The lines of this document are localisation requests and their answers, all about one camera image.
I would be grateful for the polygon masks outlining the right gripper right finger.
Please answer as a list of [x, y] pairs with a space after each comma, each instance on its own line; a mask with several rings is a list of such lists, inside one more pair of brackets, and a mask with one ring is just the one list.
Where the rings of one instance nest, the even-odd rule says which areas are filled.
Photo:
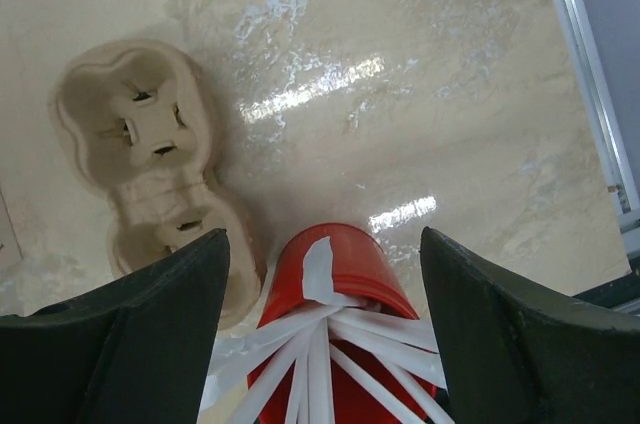
[[420, 262], [456, 422], [638, 422], [638, 317], [549, 289], [431, 227]]

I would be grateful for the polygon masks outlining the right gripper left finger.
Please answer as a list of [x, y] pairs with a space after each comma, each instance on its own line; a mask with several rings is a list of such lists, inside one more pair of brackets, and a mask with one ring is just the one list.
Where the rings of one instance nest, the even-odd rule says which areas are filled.
[[29, 316], [1, 319], [5, 423], [193, 423], [230, 268], [222, 229]]

